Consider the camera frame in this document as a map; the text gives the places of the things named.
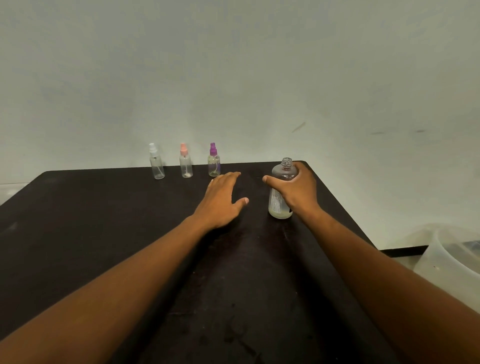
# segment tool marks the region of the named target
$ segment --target wrist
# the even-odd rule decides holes
[[[297,215],[305,224],[308,224],[311,221],[318,221],[318,219],[322,218],[322,214],[325,214],[325,212],[318,204],[300,209],[300,211],[297,212]]]
[[[197,231],[202,236],[213,230],[207,219],[195,214],[188,216],[183,222],[189,224],[192,230]]]

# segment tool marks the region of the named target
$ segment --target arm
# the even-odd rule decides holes
[[[291,181],[265,176],[314,234],[365,311],[415,363],[480,363],[480,315],[385,256],[322,211],[300,162]]]
[[[239,172],[210,182],[195,213],[148,247],[71,293],[0,342],[0,363],[103,363],[189,251],[248,203],[232,204]]]

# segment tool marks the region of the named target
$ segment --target black tabletop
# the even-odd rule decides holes
[[[262,177],[240,171],[233,200],[249,205],[209,233],[122,344],[113,363],[395,363],[393,351],[294,215],[267,211]],[[167,233],[211,180],[166,167],[41,174],[0,206],[0,339]],[[322,208],[368,238],[317,179]]]

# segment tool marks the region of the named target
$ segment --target spray bottle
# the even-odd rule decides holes
[[[220,156],[216,151],[215,143],[210,143],[210,155],[208,156],[208,175],[212,177],[220,175]]]
[[[152,165],[152,173],[153,177],[156,180],[161,180],[165,177],[165,172],[163,171],[162,160],[158,155],[158,149],[156,148],[155,143],[150,143],[149,145],[150,151],[150,164]]]
[[[193,176],[192,160],[190,159],[185,143],[180,144],[180,170],[184,178]]]

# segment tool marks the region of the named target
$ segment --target bottle cap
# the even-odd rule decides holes
[[[185,143],[180,144],[180,155],[181,156],[187,156],[188,155],[188,149]]]
[[[216,151],[215,143],[210,143],[210,155],[216,156],[218,153]]]
[[[151,157],[157,157],[158,156],[158,149],[156,148],[155,143],[150,143],[148,145],[148,151],[150,152]]]

